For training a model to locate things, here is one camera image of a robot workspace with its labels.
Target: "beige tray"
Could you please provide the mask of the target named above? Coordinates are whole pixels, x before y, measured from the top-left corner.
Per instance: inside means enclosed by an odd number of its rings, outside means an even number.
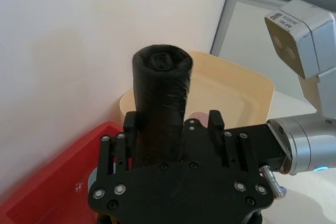
[[[274,85],[261,74],[224,59],[190,52],[194,60],[185,118],[192,113],[219,110],[226,128],[264,123]],[[120,100],[120,119],[134,111],[133,89]]]

